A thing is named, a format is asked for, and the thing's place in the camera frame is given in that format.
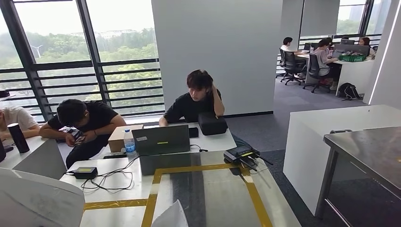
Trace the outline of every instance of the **black office chair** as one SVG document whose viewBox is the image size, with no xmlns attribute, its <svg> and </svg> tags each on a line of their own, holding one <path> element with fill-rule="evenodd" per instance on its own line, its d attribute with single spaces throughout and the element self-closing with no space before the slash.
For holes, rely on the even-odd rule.
<svg viewBox="0 0 401 227">
<path fill-rule="evenodd" d="M 320 81 L 321 79 L 332 78 L 332 75 L 329 72 L 327 75 L 319 76 L 320 69 L 322 68 L 319 67 L 317 56 L 315 54 L 309 54 L 309 76 L 314 79 L 317 79 L 318 81 L 313 84 L 306 84 L 302 89 L 305 89 L 305 87 L 314 86 L 313 90 L 311 91 L 312 93 L 314 93 L 316 88 L 324 87 L 327 88 L 329 90 L 328 93 L 330 93 L 330 85 L 322 84 L 320 83 Z"/>
<path fill-rule="evenodd" d="M 280 67 L 282 67 L 282 68 L 284 68 L 284 60 L 285 60 L 285 56 L 284 56 L 284 51 L 280 48 L 280 55 L 281 55 L 281 58 L 280 58 Z M 280 73 L 280 74 L 277 74 L 276 75 L 276 78 L 277 77 L 283 77 L 283 79 L 285 79 L 285 78 L 288 78 L 288 73 L 287 72 L 285 72 L 285 73 Z"/>
<path fill-rule="evenodd" d="M 295 77 L 295 75 L 305 71 L 306 69 L 306 64 L 304 62 L 298 62 L 295 60 L 295 54 L 294 52 L 289 52 L 289 51 L 283 51 L 284 52 L 284 70 L 286 73 L 288 73 L 288 77 L 284 77 L 280 82 L 283 82 L 283 80 L 286 80 L 285 85 L 287 85 L 288 82 L 290 81 L 297 81 L 298 85 L 301 85 L 302 82 L 305 81 L 305 79 L 301 79 L 298 77 Z"/>
</svg>

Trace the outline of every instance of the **black thermos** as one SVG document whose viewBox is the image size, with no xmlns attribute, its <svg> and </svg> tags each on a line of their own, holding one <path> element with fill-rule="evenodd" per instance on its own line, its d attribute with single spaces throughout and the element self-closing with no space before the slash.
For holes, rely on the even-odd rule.
<svg viewBox="0 0 401 227">
<path fill-rule="evenodd" d="M 29 151 L 28 144 L 26 143 L 25 137 L 22 134 L 21 129 L 19 128 L 18 123 L 9 124 L 7 126 L 9 128 L 11 137 L 14 140 L 15 146 L 17 147 L 20 153 L 25 153 Z"/>
<path fill-rule="evenodd" d="M 4 149 L 3 142 L 0 141 L 0 162 L 6 158 L 6 150 Z"/>
</svg>

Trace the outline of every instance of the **cardboard box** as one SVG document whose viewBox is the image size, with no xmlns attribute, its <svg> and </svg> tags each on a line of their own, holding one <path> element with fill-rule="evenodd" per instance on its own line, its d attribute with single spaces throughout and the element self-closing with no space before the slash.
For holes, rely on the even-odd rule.
<svg viewBox="0 0 401 227">
<path fill-rule="evenodd" d="M 135 130 L 142 129 L 143 124 L 138 125 L 127 125 L 115 128 L 112 135 L 109 138 L 109 146 L 111 152 L 120 152 L 121 148 L 124 147 L 124 133 L 125 129 Z"/>
</svg>

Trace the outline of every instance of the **black t-shirt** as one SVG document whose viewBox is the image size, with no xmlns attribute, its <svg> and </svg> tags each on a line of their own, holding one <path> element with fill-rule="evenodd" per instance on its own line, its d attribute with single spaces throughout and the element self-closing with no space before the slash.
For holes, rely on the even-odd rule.
<svg viewBox="0 0 401 227">
<path fill-rule="evenodd" d="M 173 105 L 164 114 L 168 123 L 177 123 L 181 117 L 186 122 L 197 122 L 198 115 L 205 112 L 214 112 L 213 93 L 208 93 L 206 97 L 198 102 L 191 98 L 189 93 L 178 97 Z"/>
<path fill-rule="evenodd" d="M 118 115 L 108 105 L 100 101 L 86 101 L 87 110 L 89 112 L 89 122 L 83 127 L 77 128 L 81 132 L 87 132 L 90 130 L 99 129 L 110 124 L 110 121 Z M 65 125 L 62 125 L 57 115 L 47 122 L 53 129 L 61 129 Z"/>
</svg>

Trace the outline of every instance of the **backpack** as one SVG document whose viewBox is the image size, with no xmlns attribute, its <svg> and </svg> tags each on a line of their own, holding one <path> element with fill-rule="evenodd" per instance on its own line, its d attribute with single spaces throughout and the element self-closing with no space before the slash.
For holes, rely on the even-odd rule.
<svg viewBox="0 0 401 227">
<path fill-rule="evenodd" d="M 345 98 L 345 100 L 362 99 L 355 85 L 350 83 L 344 83 L 340 86 L 338 97 Z"/>
</svg>

